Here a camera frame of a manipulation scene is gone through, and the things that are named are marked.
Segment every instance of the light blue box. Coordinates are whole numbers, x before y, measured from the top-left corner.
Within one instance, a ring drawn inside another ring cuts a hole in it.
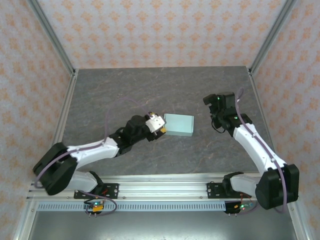
[[[194,133],[194,116],[164,114],[166,135],[191,137]]]

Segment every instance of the cable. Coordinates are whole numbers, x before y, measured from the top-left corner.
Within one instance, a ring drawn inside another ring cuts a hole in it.
[[[90,202],[90,201],[92,201],[92,200],[97,200],[97,198],[91,197],[91,198],[85,200],[83,203],[84,203],[84,204],[91,204],[92,202]]]
[[[96,149],[100,146],[102,146],[106,141],[107,141],[107,137],[108,137],[108,116],[109,116],[109,111],[118,103],[120,103],[121,101],[130,101],[133,102],[135,104],[138,105],[138,107],[140,107],[147,115],[150,115],[142,105],[140,105],[137,101],[130,99],[128,97],[123,97],[118,99],[117,101],[114,102],[114,104],[111,106],[111,108],[108,109],[108,111],[105,114],[105,120],[104,120],[104,138],[103,140],[98,143],[97,145],[94,146],[88,146],[88,147],[83,147],[83,148],[79,148],[79,149],[74,149],[74,150],[70,150],[67,151],[61,155],[59,155],[58,157],[56,157],[54,160],[52,160],[47,166],[45,166],[42,171],[36,176],[35,180],[34,180],[34,187],[36,189],[42,189],[42,187],[38,186],[38,182],[40,180],[40,178],[43,176],[43,174],[53,165],[55,164],[57,161],[61,160],[62,158],[64,158],[67,155],[73,154],[75,152],[81,152],[81,151],[86,151],[86,150],[92,150],[92,149]]]
[[[245,195],[249,199],[249,201],[252,203],[251,197],[248,194],[246,194],[244,192],[241,192],[241,194],[242,194],[241,200],[243,200],[243,195]]]
[[[109,197],[99,196],[99,195],[95,195],[95,194],[92,194],[92,193],[89,193],[89,192],[85,192],[85,191],[81,191],[81,190],[79,190],[79,192],[82,193],[82,194],[85,194],[85,195],[87,195],[87,196],[91,196],[91,197],[95,197],[95,198],[99,198],[99,199],[108,200],[108,201],[110,201],[110,202],[112,202],[112,203],[114,204],[114,209],[112,209],[111,211],[106,211],[106,212],[97,214],[97,215],[95,215],[96,217],[102,217],[102,216],[105,216],[105,215],[112,214],[112,213],[114,213],[114,212],[117,210],[117,208],[118,208],[118,204],[117,204],[113,199],[111,199],[111,198],[109,198]],[[94,203],[89,204],[89,205],[86,206],[86,208],[85,208],[85,213],[86,213],[88,216],[90,216],[90,213],[89,213],[88,209],[89,209],[90,207],[92,207],[93,205],[94,205]]]
[[[223,131],[218,131],[218,129],[216,129],[216,127],[214,125],[214,120],[213,119],[211,120],[211,126],[215,131],[217,131],[220,134],[223,134],[226,131],[225,129],[223,129]]]
[[[244,88],[241,87],[238,92],[235,95],[235,110],[236,110],[236,114],[239,117],[240,122],[242,123],[242,125],[245,127],[245,129],[251,134],[251,136],[253,138],[255,138],[258,143],[261,145],[261,147],[263,147],[263,149],[265,150],[265,152],[268,154],[268,156],[270,157],[271,161],[273,160],[280,178],[281,178],[281,183],[282,183],[282,191],[283,191],[283,205],[282,205],[282,210],[280,211],[281,213],[286,211],[286,205],[287,205],[287,186],[286,186],[286,182],[285,182],[285,176],[284,173],[282,172],[281,167],[279,166],[278,162],[274,159],[274,156],[272,155],[272,153],[269,151],[269,149],[267,148],[267,146],[261,141],[260,138],[258,138],[256,135],[254,135],[254,133],[251,131],[251,129],[246,125],[245,121],[243,120],[243,118],[241,117],[240,114],[240,110],[239,110],[239,105],[238,102],[240,101],[240,98],[242,97],[244,93]]]

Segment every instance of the gray marble surface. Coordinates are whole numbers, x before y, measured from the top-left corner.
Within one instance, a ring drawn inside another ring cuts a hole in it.
[[[241,145],[228,133],[211,127],[203,97],[244,87],[240,111],[246,113],[269,144],[267,131],[244,66],[82,69],[79,71],[63,142],[82,145],[104,137],[104,118],[115,101],[128,97],[160,115],[194,116],[193,136],[164,135],[143,140],[120,157],[103,159],[81,168],[106,175],[150,175],[219,172],[256,172]],[[124,127],[133,115],[145,112],[132,102],[116,104],[110,111],[110,133]]]

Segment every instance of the wall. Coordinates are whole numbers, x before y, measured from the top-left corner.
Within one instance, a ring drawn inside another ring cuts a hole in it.
[[[0,1],[0,15],[0,239],[10,240],[70,76],[26,0]]]
[[[285,0],[40,0],[75,68],[247,66]]]
[[[300,196],[320,236],[320,2],[300,0],[254,76],[273,143],[300,170]]]

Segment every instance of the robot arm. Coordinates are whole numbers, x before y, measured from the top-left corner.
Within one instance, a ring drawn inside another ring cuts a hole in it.
[[[243,146],[261,175],[259,181],[243,174],[243,172],[224,176],[222,185],[226,194],[242,192],[251,195],[256,197],[259,204],[265,209],[282,205],[284,191],[277,163],[284,176],[287,202],[296,201],[299,189],[298,168],[294,164],[287,165],[272,151],[257,133],[251,119],[246,114],[241,114],[245,126],[243,125],[236,111],[235,94],[233,92],[211,94],[203,98],[203,102],[205,105],[211,104],[209,109],[212,127],[219,133],[228,131],[230,136]]]
[[[87,164],[121,156],[129,152],[134,144],[147,139],[156,140],[166,133],[165,120],[151,112],[146,116],[133,116],[125,127],[119,128],[106,139],[79,146],[65,146],[62,142],[54,144],[42,159],[34,166],[38,176],[51,162],[62,157],[50,166],[39,181],[49,195],[55,195],[64,189],[81,190],[99,195],[103,182],[93,172],[76,171]]]

